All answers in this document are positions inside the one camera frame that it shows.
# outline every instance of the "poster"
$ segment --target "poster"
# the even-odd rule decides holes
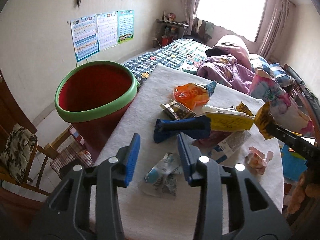
[[[96,14],[72,20],[71,32],[77,62],[99,52]]]
[[[133,40],[134,10],[118,11],[118,44]]]
[[[98,39],[100,51],[118,44],[118,13],[97,15]]]

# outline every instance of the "trash can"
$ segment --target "trash can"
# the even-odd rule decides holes
[[[138,85],[127,68],[110,61],[81,65],[60,83],[55,95],[58,114],[83,137],[93,161],[137,94]]]

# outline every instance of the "pink blanket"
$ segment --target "pink blanket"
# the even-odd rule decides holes
[[[254,73],[237,63],[232,55],[208,57],[200,64],[197,75],[247,94]]]

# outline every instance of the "leaf pattern fabric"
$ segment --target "leaf pattern fabric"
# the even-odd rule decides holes
[[[0,155],[1,162],[18,183],[22,183],[37,140],[36,135],[16,124],[8,137],[4,151]]]

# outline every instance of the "floor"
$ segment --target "floor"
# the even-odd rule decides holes
[[[155,49],[147,50],[141,54],[138,54],[132,58],[129,58],[128,60],[122,62],[121,64],[125,64],[126,62],[146,53],[154,51]],[[44,147],[47,143],[53,142],[70,124],[63,121],[56,110],[51,112],[36,128],[38,129],[36,135],[38,136],[38,143],[41,147]],[[72,143],[74,139],[70,137],[67,141],[65,141],[64,144],[61,145],[60,148],[58,148],[58,151],[63,150],[65,147],[67,147],[70,143]],[[36,158],[33,160],[32,167],[30,170],[29,177],[33,179],[33,183],[28,182],[29,184],[32,184],[33,186],[36,185],[36,181],[39,175],[39,171],[41,169],[41,165],[44,161],[45,155],[37,152]],[[39,188],[42,190],[45,190],[47,192],[52,192],[55,187],[60,183],[60,178],[56,174],[56,172],[51,168],[50,162],[52,160],[49,159],[45,168],[44,173],[42,175],[42,179],[40,182]],[[41,202],[44,202],[47,199],[47,196],[36,193],[34,191],[25,189],[23,187],[11,184],[9,182],[4,181],[2,183],[2,187],[21,196],[24,196],[26,198],[38,200]]]

